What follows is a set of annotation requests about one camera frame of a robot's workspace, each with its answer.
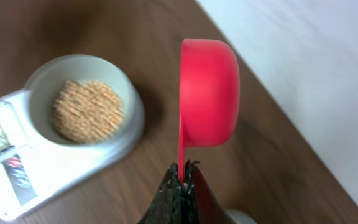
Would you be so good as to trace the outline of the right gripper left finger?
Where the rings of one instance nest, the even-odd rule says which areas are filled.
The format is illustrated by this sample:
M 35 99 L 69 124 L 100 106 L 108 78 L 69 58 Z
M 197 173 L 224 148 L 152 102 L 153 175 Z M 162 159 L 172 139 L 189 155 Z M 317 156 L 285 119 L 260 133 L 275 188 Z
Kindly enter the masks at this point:
M 138 224 L 180 224 L 181 195 L 177 179 L 177 164 L 167 169 L 160 185 L 144 216 Z

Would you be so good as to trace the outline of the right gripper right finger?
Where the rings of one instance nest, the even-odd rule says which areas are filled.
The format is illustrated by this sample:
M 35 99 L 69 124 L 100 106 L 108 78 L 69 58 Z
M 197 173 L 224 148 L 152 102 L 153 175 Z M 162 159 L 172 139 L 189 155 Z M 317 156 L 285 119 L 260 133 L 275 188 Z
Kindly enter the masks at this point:
M 233 224 L 234 220 L 218 204 L 197 163 L 188 160 L 185 164 L 185 183 L 189 189 L 183 194 L 182 223 Z

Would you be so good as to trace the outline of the red measuring scoop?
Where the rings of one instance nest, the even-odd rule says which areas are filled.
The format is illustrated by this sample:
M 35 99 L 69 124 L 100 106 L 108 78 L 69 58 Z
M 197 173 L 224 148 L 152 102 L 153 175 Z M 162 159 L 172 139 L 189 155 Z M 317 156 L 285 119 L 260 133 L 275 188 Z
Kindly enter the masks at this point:
M 185 181 L 188 147 L 213 147 L 233 134 L 239 114 L 236 55 L 219 40 L 184 39 L 181 44 L 178 179 Z

